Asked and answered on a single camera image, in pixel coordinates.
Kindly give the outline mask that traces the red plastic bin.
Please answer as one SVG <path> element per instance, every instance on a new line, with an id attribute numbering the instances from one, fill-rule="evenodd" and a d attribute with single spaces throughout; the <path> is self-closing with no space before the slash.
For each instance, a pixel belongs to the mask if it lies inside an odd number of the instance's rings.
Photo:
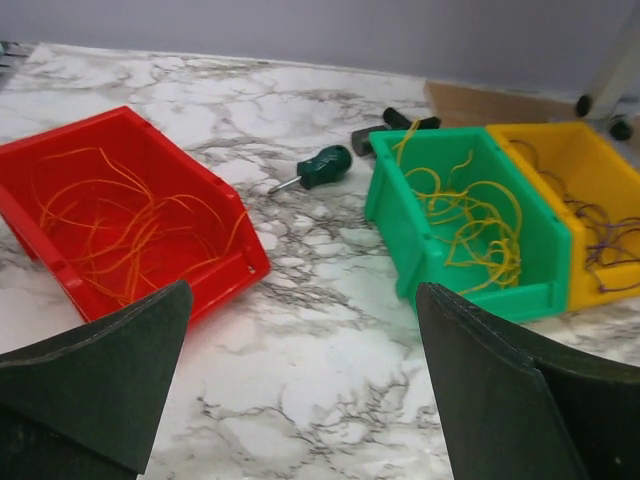
<path id="1" fill-rule="evenodd" d="M 198 320 L 270 270 L 239 194 L 126 106 L 4 144 L 1 215 L 89 322 L 178 280 Z"/>

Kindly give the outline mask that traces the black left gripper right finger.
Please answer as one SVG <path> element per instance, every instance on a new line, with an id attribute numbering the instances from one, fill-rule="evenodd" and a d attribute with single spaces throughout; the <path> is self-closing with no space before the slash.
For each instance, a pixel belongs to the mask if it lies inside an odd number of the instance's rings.
<path id="1" fill-rule="evenodd" d="M 635 479 L 639 370 L 565 346 L 446 287 L 416 292 L 457 479 Z"/>

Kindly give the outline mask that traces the green plastic bin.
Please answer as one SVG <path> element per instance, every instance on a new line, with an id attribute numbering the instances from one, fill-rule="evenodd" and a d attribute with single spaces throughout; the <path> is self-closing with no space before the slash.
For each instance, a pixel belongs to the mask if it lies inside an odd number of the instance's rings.
<path id="1" fill-rule="evenodd" d="M 398 279 L 444 285 L 516 323 L 567 311 L 568 228 L 483 127 L 371 134 L 365 217 Z"/>

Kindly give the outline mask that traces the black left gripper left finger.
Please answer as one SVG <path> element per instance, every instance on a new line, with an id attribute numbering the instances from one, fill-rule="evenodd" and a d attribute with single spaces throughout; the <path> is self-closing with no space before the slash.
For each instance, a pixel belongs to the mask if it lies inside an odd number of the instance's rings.
<path id="1" fill-rule="evenodd" d="M 146 471 L 193 304 L 169 284 L 1 356 L 4 479 L 135 479 Z"/>

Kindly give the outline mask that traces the yellow plastic bin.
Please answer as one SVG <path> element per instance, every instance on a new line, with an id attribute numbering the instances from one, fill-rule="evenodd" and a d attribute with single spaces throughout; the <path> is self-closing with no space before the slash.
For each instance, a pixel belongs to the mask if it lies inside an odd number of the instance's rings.
<path id="1" fill-rule="evenodd" d="M 638 172 L 582 122 L 486 130 L 571 234 L 569 309 L 638 295 Z"/>

